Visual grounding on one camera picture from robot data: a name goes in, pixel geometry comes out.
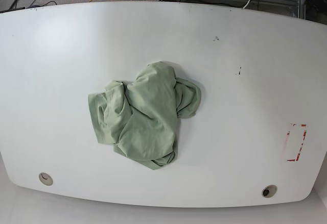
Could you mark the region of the red tape rectangle marking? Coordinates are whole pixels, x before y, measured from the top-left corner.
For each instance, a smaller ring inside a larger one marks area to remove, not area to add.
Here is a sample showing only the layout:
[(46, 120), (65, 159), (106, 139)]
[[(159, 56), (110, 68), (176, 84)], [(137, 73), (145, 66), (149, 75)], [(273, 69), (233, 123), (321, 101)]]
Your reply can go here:
[(287, 132), (283, 159), (287, 162), (299, 160), (307, 133), (306, 124), (291, 123)]

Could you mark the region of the green t-shirt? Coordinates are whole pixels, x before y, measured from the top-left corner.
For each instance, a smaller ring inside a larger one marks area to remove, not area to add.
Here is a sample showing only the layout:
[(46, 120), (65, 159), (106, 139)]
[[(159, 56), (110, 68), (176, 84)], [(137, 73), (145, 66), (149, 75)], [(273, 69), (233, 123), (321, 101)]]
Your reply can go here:
[(112, 81), (88, 96), (98, 143), (152, 170), (175, 160), (178, 122), (193, 117), (200, 102), (201, 89), (163, 62), (149, 64), (134, 82)]

